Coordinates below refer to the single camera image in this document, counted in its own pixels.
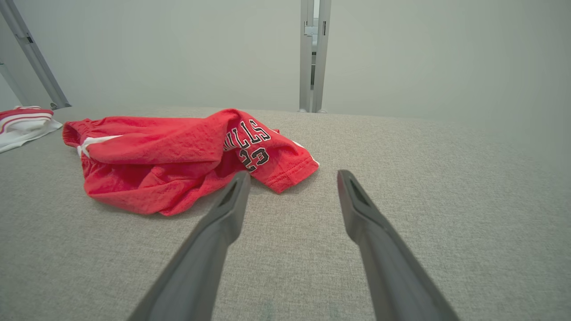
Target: gray partition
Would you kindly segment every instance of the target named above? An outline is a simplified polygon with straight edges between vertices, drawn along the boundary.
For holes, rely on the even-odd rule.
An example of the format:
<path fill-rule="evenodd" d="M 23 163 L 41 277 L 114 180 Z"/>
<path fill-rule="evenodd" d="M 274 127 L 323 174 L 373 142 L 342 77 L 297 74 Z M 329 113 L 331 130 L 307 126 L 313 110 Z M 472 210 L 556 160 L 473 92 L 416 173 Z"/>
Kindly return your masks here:
<path fill-rule="evenodd" d="M 15 0 L 74 106 L 299 109 L 299 2 Z"/>
<path fill-rule="evenodd" d="M 485 127 L 569 171 L 570 31 L 569 1 L 335 0 L 322 108 Z"/>

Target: white and red garment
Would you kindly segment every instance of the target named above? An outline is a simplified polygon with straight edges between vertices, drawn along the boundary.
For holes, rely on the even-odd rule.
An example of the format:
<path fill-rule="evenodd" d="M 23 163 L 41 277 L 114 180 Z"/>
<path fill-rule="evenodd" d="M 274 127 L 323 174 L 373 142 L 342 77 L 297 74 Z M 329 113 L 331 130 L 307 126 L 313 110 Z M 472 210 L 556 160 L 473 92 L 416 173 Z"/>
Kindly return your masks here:
<path fill-rule="evenodd" d="M 67 122 L 90 197 L 140 213 L 175 215 L 248 170 L 281 193 L 317 170 L 301 145 L 228 109 L 207 118 L 107 117 Z"/>
<path fill-rule="evenodd" d="M 39 106 L 16 106 L 0 113 L 0 153 L 22 146 L 62 127 L 54 112 Z"/>

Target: gray carpet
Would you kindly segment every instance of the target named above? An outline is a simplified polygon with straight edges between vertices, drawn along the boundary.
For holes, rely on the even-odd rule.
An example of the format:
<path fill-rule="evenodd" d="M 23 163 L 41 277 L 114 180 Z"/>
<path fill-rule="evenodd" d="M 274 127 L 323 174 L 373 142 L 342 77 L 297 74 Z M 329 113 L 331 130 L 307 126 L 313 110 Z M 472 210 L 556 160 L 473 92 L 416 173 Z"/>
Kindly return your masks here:
<path fill-rule="evenodd" d="M 56 119 L 215 111 L 71 107 Z M 571 317 L 571 188 L 513 146 L 413 119 L 249 112 L 321 167 L 281 195 L 253 182 L 214 319 L 374 318 L 343 226 L 340 168 L 355 174 L 462 319 Z M 97 203 L 61 130 L 0 154 L 0 168 L 2 320 L 127 318 L 216 197 L 170 218 Z"/>

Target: white garment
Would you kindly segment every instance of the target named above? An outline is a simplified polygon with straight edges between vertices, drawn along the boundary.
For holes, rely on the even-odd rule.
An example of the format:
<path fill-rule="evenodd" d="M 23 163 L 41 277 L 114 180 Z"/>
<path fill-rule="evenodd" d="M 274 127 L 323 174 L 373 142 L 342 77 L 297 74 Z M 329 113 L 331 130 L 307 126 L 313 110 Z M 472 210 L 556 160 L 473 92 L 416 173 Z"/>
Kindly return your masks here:
<path fill-rule="evenodd" d="M 38 139 L 62 127 L 61 123 L 51 118 L 51 110 L 38 106 L 17 106 L 15 109 L 34 109 L 34 113 L 11 114 L 0 118 L 0 153 L 20 147 L 25 142 Z"/>

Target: black number 23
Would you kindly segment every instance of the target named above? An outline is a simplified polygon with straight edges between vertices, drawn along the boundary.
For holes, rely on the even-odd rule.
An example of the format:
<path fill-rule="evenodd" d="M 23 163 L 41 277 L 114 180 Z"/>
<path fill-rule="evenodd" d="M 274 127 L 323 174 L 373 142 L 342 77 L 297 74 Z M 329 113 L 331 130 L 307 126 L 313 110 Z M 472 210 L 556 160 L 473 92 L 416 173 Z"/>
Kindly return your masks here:
<path fill-rule="evenodd" d="M 244 166 L 249 172 L 255 171 L 258 168 L 258 166 L 264 165 L 270 159 L 270 156 L 268 155 L 264 147 L 255 150 L 252 153 L 251 157 L 250 155 L 248 155 L 248 152 L 246 150 L 242 149 L 240 150 L 240 157 L 242 158 L 242 164 L 244 164 Z M 258 160 L 256 162 L 256 165 L 252 164 L 253 159 Z"/>

